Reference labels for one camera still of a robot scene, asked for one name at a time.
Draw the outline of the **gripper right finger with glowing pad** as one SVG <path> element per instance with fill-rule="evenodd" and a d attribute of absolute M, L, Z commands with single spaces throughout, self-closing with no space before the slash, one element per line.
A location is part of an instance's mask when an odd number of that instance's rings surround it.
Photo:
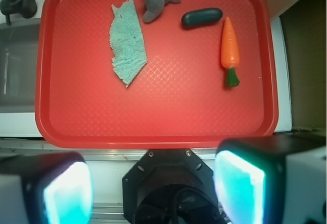
<path fill-rule="evenodd" d="M 229 138 L 214 159 L 214 187 L 232 223 L 326 223 L 326 138 Z"/>

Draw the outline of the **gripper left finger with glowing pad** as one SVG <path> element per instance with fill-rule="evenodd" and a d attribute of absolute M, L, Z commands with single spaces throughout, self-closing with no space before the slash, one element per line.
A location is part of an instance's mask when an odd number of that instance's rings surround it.
<path fill-rule="evenodd" d="M 93 203 L 79 153 L 1 157 L 1 223 L 89 223 Z"/>

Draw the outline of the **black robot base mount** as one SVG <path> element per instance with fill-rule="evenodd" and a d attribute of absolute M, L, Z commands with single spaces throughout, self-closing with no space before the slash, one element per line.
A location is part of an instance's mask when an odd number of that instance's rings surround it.
<path fill-rule="evenodd" d="M 213 170 L 190 149 L 148 150 L 123 176 L 129 223 L 226 223 Z"/>

